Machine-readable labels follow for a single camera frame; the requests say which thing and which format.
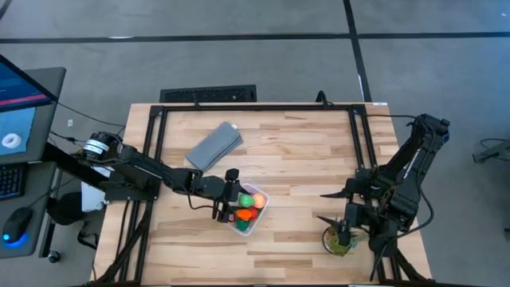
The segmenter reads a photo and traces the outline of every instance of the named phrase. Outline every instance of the gray towel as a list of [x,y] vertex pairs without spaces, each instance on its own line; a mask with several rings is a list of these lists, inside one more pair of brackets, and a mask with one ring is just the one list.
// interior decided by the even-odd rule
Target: gray towel
[[239,131],[232,124],[224,122],[211,132],[186,158],[197,169],[206,172],[223,156],[229,154],[242,144]]

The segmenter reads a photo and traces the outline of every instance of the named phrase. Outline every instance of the plastic container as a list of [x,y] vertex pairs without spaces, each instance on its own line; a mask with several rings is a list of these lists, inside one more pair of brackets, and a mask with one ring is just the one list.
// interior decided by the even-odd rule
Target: plastic container
[[[248,229],[246,229],[245,231],[240,231],[240,230],[238,230],[236,228],[236,223],[235,222],[230,222],[228,224],[228,227],[230,229],[232,229],[233,231],[235,231],[237,234],[240,234],[242,236],[249,236],[255,230],[255,226],[257,226],[257,224],[261,220],[262,216],[264,216],[265,210],[268,208],[268,205],[269,205],[269,195],[266,194],[264,191],[261,191],[260,189],[254,187],[253,185],[251,185],[249,183],[244,183],[242,185],[242,187],[246,191],[248,191],[251,195],[255,195],[257,193],[260,193],[261,195],[264,195],[264,197],[265,197],[265,206],[264,206],[264,208],[262,208],[262,211],[258,215],[257,219],[255,219],[254,221],[253,220],[250,221]],[[239,206],[239,203],[236,202],[236,203],[232,203],[231,205],[232,206]]]

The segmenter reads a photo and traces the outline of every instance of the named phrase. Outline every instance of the wooden table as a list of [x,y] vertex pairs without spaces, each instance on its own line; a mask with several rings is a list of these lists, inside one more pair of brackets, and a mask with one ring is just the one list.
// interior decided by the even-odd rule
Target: wooden table
[[[127,120],[124,142],[140,151],[150,107],[133,104]],[[389,108],[367,104],[367,113],[389,114]],[[252,235],[242,237],[212,220],[210,209],[191,210],[185,196],[163,186],[152,214],[142,285],[367,283],[374,262],[367,238],[345,257],[335,257],[322,246],[327,225],[316,218],[343,217],[345,200],[319,195],[341,190],[357,168],[347,112],[170,112],[163,162],[191,167],[184,155],[223,121],[238,126],[244,143],[205,175],[223,178],[227,169],[238,168],[242,183],[269,194],[268,210]],[[385,163],[398,150],[391,119],[369,121],[378,163]],[[158,126],[156,120],[151,155]],[[195,206],[210,204],[192,200]],[[95,260],[98,276],[115,258],[123,211],[123,202],[108,206]],[[420,233],[399,239],[398,245],[416,270],[430,277]],[[137,252],[136,246],[128,278]]]

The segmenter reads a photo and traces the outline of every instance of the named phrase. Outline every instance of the green ball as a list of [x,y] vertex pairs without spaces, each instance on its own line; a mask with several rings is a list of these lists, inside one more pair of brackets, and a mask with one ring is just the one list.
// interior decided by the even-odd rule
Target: green ball
[[253,197],[249,195],[239,195],[239,204],[243,207],[250,207],[255,203]]
[[249,221],[243,221],[240,219],[238,219],[236,221],[236,228],[240,231],[246,231],[248,229],[248,226],[249,226]]

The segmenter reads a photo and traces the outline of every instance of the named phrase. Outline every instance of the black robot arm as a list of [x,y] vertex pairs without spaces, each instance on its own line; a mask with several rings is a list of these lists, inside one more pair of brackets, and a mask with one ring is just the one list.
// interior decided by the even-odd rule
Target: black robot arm
[[[212,218],[228,222],[237,209],[230,202],[236,202],[240,192],[247,194],[237,179],[237,169],[228,170],[225,179],[202,177],[200,170],[168,167],[135,147],[123,144],[118,135],[108,132],[93,134],[83,151],[74,156],[85,163],[114,169],[109,180],[100,184],[107,200],[126,200],[128,195],[127,199],[131,200],[156,199],[157,195],[151,192],[159,192],[162,182],[175,193],[209,199],[213,203],[207,206],[213,210]],[[190,208],[197,209],[192,207],[191,199],[189,203]]]
[[[410,138],[387,164],[357,171],[356,177],[348,179],[341,192],[321,195],[347,199],[343,219],[320,217],[335,228],[341,246],[350,246],[351,228],[369,226],[372,251],[384,257],[398,252],[394,239],[399,231],[410,230],[422,197],[422,181],[437,151],[449,138],[448,120],[422,114],[410,124]],[[356,203],[354,195],[361,195],[365,200],[378,199],[379,206]]]

